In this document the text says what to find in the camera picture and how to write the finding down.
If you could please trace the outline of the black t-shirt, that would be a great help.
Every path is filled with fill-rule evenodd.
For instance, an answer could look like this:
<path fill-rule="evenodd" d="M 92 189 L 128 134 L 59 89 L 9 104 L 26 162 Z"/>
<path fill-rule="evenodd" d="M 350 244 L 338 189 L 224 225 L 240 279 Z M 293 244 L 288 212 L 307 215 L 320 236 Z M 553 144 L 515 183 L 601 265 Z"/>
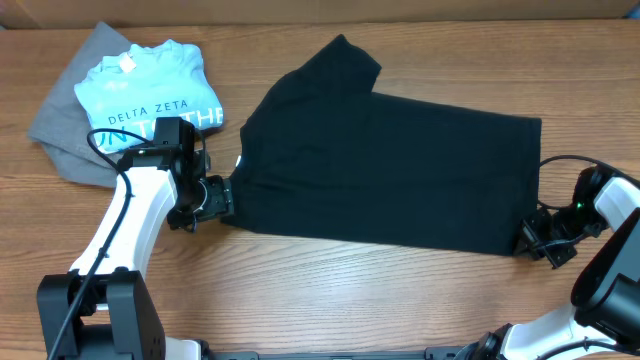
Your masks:
<path fill-rule="evenodd" d="M 231 226 L 499 256 L 536 208 L 542 123 L 385 95 L 337 37 L 241 128 Z"/>

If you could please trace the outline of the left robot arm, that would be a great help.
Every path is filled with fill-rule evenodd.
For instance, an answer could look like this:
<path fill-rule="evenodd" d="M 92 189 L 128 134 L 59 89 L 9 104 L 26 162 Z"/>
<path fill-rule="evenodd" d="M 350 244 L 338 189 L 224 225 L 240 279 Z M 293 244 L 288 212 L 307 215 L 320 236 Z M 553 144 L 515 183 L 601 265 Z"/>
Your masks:
<path fill-rule="evenodd" d="M 37 304 L 51 359 L 210 359 L 204 340 L 166 335 L 145 284 L 162 225 L 195 230 L 233 212 L 231 184 L 206 174 L 204 149 L 152 145 L 125 153 L 112 202 L 65 274 L 47 275 Z"/>

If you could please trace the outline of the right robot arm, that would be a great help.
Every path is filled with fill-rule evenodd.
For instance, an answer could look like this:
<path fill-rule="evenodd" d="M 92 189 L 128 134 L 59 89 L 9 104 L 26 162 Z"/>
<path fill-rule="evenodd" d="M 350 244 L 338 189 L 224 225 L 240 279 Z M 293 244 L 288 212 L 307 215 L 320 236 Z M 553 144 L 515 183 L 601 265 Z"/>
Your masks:
<path fill-rule="evenodd" d="M 517 249 L 559 268 L 576 246 L 612 232 L 578 276 L 569 304 L 526 324 L 506 324 L 456 353 L 458 359 L 578 359 L 639 353 L 639 182 L 592 161 L 572 201 L 542 204 L 521 222 Z"/>

